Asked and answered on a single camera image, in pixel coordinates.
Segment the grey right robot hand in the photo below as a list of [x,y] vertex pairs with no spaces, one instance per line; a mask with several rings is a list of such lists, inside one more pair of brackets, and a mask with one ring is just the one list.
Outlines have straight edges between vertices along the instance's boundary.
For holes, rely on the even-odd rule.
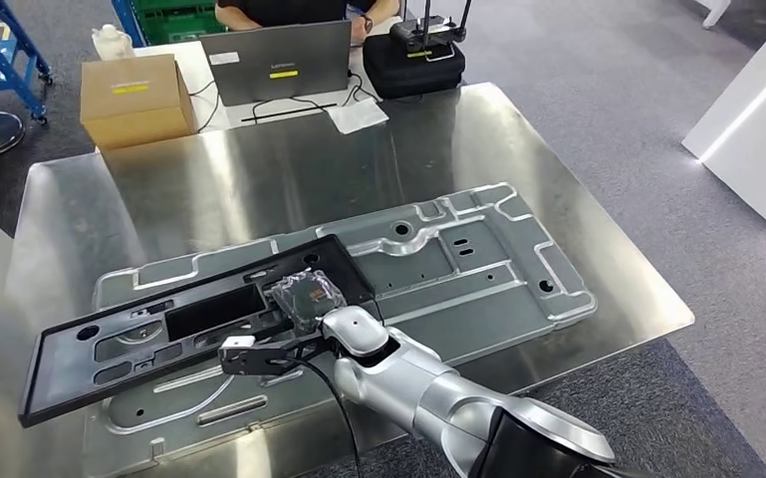
[[342,291],[323,271],[310,268],[283,277],[265,294],[291,321],[297,335],[314,333],[326,314],[348,305]]

